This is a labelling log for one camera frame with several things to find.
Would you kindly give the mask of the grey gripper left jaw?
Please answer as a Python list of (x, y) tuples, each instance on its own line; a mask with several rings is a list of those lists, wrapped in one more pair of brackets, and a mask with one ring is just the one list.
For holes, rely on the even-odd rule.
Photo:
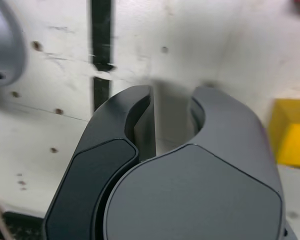
[(110, 97), (88, 122), (42, 225), (46, 240), (101, 240), (104, 213), (119, 179), (156, 156), (154, 93), (149, 85)]

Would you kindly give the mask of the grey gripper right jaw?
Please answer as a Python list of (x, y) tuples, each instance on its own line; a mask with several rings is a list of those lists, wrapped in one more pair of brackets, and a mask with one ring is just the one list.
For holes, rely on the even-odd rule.
[(125, 173), (104, 211), (106, 240), (294, 240), (266, 131), (223, 91), (191, 97), (187, 143)]

